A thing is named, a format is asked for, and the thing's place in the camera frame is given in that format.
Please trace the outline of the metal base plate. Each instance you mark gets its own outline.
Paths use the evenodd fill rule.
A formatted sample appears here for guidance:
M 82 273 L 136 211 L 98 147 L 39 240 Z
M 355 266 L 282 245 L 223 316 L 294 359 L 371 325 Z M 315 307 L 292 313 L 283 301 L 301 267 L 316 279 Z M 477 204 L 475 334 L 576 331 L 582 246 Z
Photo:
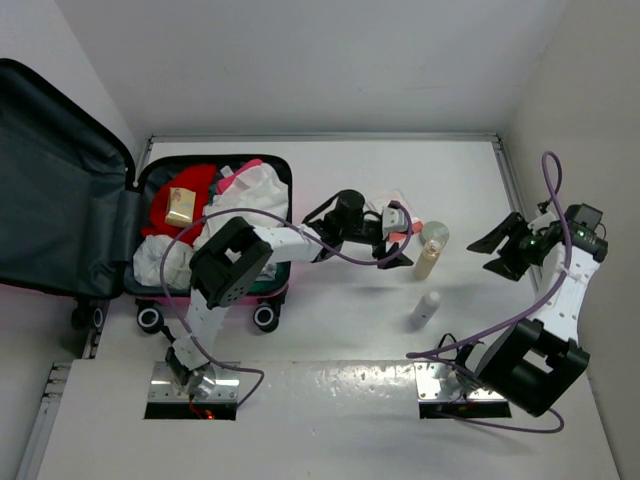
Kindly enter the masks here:
M 502 402 L 498 393 L 481 388 L 440 362 L 415 362 L 418 399 L 422 403 Z
M 196 370 L 182 386 L 166 363 L 156 362 L 147 399 L 151 403 L 186 403 L 193 396 L 199 403 L 235 403 L 239 384 L 237 372 L 209 364 Z

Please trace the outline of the pink towel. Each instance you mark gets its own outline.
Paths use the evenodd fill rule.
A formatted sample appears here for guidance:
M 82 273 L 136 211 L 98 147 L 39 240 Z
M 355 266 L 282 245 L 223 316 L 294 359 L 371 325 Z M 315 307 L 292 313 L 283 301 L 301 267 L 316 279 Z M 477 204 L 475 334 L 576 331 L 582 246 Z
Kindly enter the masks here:
M 220 172 L 223 175 L 223 178 L 216 183 L 215 193 L 217 195 L 224 193 L 233 184 L 234 180 L 238 175 L 240 175 L 241 173 L 245 172 L 248 169 L 259 166 L 262 163 L 263 161 L 261 159 L 254 158 L 246 162 L 243 166 L 241 166 L 237 170 L 232 170 L 228 165 L 226 165 L 220 170 Z

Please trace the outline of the small yellow cardboard box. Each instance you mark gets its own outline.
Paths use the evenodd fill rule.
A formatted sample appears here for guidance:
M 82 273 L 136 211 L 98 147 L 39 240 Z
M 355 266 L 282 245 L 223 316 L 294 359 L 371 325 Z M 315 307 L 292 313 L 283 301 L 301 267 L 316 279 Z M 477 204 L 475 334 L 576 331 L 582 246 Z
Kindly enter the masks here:
M 194 221 L 196 193 L 189 189 L 170 187 L 164 222 L 185 227 Z

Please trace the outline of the white drawstring pouch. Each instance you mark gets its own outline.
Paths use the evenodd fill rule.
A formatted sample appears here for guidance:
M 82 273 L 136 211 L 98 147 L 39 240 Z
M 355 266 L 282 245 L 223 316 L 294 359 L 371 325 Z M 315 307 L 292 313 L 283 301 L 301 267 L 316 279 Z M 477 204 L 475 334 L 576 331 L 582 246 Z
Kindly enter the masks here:
M 160 267 L 172 238 L 167 235 L 149 235 L 138 247 L 133 256 L 135 280 L 148 287 L 160 287 Z M 177 241 L 169 251 L 164 263 L 164 279 L 168 287 L 187 289 L 190 285 L 191 270 L 189 263 L 194 255 L 193 248 Z

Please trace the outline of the pink suitcase with dark lining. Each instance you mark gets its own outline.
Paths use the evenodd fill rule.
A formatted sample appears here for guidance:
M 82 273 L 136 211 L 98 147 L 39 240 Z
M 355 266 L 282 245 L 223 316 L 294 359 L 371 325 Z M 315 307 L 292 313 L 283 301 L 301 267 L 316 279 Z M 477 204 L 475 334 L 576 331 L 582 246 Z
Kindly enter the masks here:
M 110 300 L 167 300 L 134 277 L 133 255 L 157 192 L 205 164 L 238 169 L 246 154 L 178 155 L 137 169 L 124 143 L 34 70 L 1 62 L 1 281 L 71 297 L 83 328 Z

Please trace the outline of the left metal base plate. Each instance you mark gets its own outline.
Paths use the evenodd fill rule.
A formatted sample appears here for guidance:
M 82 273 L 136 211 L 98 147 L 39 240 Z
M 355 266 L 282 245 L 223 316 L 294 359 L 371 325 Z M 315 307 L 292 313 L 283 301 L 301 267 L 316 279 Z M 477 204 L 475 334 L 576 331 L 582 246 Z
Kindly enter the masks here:
M 193 396 L 199 403 L 235 403 L 239 384 L 237 372 L 209 364 L 196 370 L 182 386 L 166 363 L 156 362 L 147 399 L 151 403 L 186 403 Z

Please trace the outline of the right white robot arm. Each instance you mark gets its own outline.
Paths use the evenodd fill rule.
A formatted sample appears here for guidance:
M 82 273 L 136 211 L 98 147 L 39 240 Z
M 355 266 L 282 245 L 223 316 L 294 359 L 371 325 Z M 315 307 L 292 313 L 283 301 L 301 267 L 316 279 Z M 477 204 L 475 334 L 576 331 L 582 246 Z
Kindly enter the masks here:
M 537 307 L 508 327 L 483 353 L 470 374 L 456 372 L 461 388 L 485 388 L 534 417 L 552 405 L 586 370 L 590 356 L 578 341 L 578 318 L 589 282 L 608 253 L 596 229 L 602 212 L 569 206 L 562 220 L 551 212 L 528 222 L 509 214 L 469 251 L 492 254 L 485 269 L 519 280 L 532 266 L 542 279 Z

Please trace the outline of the white pink spray bottle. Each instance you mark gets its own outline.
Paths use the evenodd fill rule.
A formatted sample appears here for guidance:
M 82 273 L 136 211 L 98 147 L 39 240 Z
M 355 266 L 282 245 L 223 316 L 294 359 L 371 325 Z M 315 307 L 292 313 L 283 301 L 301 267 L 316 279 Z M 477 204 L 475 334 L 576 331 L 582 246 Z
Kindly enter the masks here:
M 422 329 L 440 308 L 442 297 L 437 291 L 428 291 L 422 295 L 410 316 L 410 325 Z

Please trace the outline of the red cloth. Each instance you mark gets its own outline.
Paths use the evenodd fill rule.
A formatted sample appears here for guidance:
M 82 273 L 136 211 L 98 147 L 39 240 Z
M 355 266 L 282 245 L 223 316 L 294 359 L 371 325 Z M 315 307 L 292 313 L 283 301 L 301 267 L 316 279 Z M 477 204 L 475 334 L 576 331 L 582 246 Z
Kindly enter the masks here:
M 150 204 L 148 224 L 141 228 L 141 235 L 166 235 L 175 238 L 185 227 L 199 220 L 209 202 L 209 190 L 216 176 L 215 165 L 195 165 L 186 168 L 171 181 L 164 184 L 154 195 Z M 167 220 L 170 209 L 177 205 L 173 194 L 181 195 L 180 201 L 187 200 L 185 209 L 190 216 L 184 221 Z

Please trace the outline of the clear zip bag red label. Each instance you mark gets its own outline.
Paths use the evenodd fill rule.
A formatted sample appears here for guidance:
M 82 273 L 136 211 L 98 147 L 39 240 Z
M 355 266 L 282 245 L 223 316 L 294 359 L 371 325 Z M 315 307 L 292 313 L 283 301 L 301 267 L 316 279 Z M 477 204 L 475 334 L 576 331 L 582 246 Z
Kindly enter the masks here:
M 380 215 L 383 208 L 389 205 L 397 206 L 402 209 L 409 223 L 408 228 L 411 228 L 411 234 L 419 233 L 421 231 L 423 226 L 422 220 L 415 214 L 410 204 L 407 202 L 404 195 L 399 190 L 391 190 L 382 193 L 376 197 L 370 198 L 365 203 L 367 211 L 373 211 Z M 390 236 L 385 238 L 389 243 L 402 243 L 406 240 L 407 231 L 391 234 Z

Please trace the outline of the white cloth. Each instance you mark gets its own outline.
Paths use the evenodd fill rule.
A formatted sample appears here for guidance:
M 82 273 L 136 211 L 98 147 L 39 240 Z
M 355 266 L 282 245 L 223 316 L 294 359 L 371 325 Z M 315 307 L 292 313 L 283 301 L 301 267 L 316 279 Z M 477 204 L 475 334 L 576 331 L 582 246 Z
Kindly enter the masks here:
M 234 208 L 253 208 L 269 212 L 279 218 L 285 218 L 289 209 L 289 187 L 281 181 L 275 169 L 265 162 L 246 170 L 236 177 L 233 184 L 222 194 L 214 192 L 213 198 L 203 209 L 208 216 Z M 244 218 L 249 224 L 262 227 L 277 227 L 281 222 L 260 214 L 250 212 L 232 212 L 209 218 L 200 235 L 194 240 L 193 248 L 201 248 L 226 222 L 235 215 Z

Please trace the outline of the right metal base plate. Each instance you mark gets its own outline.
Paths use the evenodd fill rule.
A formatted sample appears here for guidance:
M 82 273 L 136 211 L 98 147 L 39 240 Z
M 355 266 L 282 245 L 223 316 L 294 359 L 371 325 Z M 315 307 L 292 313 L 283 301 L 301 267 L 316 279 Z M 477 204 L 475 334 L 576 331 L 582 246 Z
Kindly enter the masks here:
M 481 388 L 440 362 L 415 362 L 418 399 L 422 403 L 502 402 L 498 393 Z

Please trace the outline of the amber liquid bottle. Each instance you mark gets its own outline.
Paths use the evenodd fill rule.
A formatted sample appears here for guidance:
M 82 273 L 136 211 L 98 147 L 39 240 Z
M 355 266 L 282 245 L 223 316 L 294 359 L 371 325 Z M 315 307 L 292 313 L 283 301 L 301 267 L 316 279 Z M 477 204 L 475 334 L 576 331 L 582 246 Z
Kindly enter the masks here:
M 430 239 L 425 243 L 413 270 L 413 277 L 416 280 L 426 280 L 429 277 L 443 248 L 444 243 L 439 240 Z

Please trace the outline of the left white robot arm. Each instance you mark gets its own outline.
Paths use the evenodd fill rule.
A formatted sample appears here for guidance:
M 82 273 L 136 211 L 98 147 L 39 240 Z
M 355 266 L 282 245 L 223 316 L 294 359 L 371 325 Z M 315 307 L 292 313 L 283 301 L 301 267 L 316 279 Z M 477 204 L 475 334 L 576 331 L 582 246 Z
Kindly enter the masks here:
M 411 265 L 405 246 L 390 241 L 394 233 L 412 235 L 411 216 L 399 201 L 390 201 L 380 212 L 365 209 L 364 196 L 342 190 L 307 214 L 301 224 L 286 219 L 275 227 L 256 226 L 244 219 L 248 208 L 228 210 L 230 220 L 192 257 L 190 302 L 180 322 L 184 334 L 173 340 L 166 363 L 177 384 L 190 397 L 202 397 L 214 389 L 211 366 L 230 369 L 210 350 L 227 311 L 249 295 L 263 268 L 292 262 L 320 263 L 341 257 L 344 244 L 368 245 L 369 265 L 390 269 Z

